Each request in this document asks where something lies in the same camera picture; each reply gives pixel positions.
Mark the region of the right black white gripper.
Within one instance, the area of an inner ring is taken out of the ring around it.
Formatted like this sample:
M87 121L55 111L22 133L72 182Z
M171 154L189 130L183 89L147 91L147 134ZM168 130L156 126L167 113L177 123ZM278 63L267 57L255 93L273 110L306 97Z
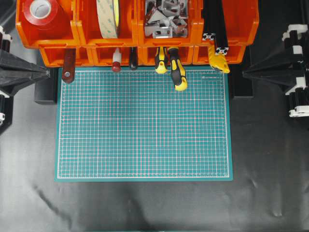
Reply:
M284 49L243 71L243 77L279 85L289 117L309 116L309 26L291 24L282 35Z

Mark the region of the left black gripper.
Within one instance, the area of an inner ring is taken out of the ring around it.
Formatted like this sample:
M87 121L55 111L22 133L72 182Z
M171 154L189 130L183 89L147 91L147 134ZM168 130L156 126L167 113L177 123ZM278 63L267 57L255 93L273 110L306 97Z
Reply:
M0 124L5 115L5 99L38 81L50 78L50 71L10 53L13 38L0 28Z

